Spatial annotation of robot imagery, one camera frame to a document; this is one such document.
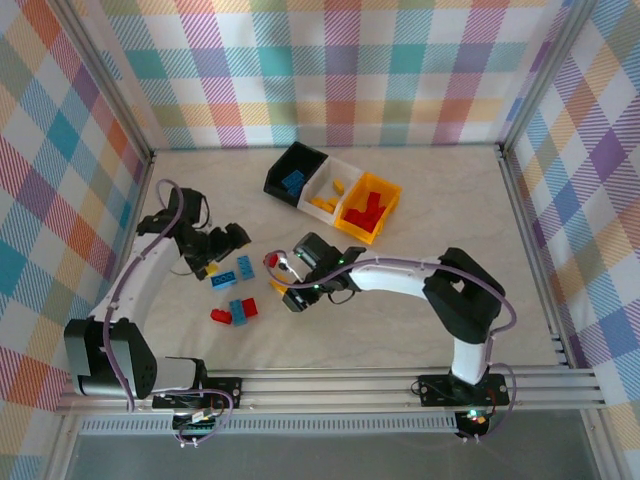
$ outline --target black mounting plate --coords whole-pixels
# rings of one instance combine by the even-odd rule
[[[242,378],[240,377],[207,377],[202,380],[202,388],[214,388],[216,390],[222,390],[227,392],[233,397],[233,408],[240,406],[240,398],[242,397]],[[211,394],[204,394],[202,397],[197,395],[188,395],[188,404],[185,404],[184,397],[178,398],[176,395],[165,395],[160,397],[156,395],[153,397],[151,408],[155,409],[180,409],[188,408],[192,410],[199,410],[201,408],[208,408],[211,406]],[[213,395],[213,406],[216,410],[220,410],[226,407],[226,401],[220,395]]]
[[[420,375],[418,377],[417,392],[420,394],[420,404],[423,407],[490,407],[493,400],[488,395],[492,390],[496,397],[497,406],[509,405],[509,393],[504,380],[504,375],[489,373],[482,381],[472,388],[473,398],[465,403],[457,400],[451,390],[451,377],[449,375]]]

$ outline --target colorful checkered backdrop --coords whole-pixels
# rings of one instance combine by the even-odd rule
[[[640,478],[640,0],[599,2],[516,148],[581,365]]]
[[[0,479],[35,478],[62,330],[109,286],[143,163],[45,0],[0,0]]]
[[[74,2],[158,148],[497,141],[571,3]]]

